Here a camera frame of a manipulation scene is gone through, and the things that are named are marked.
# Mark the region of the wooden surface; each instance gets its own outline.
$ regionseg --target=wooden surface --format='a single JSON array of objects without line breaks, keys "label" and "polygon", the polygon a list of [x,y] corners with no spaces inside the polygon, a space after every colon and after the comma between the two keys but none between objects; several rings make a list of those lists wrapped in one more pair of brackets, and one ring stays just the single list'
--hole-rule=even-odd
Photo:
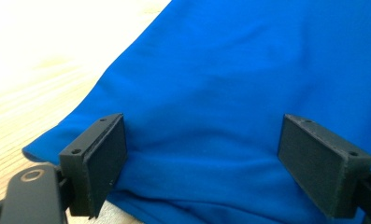
[{"label": "wooden surface", "polygon": [[[34,165],[21,149],[69,114],[168,3],[42,2],[0,2],[0,200],[8,180]],[[104,211],[96,222],[138,223],[109,203]]]}]

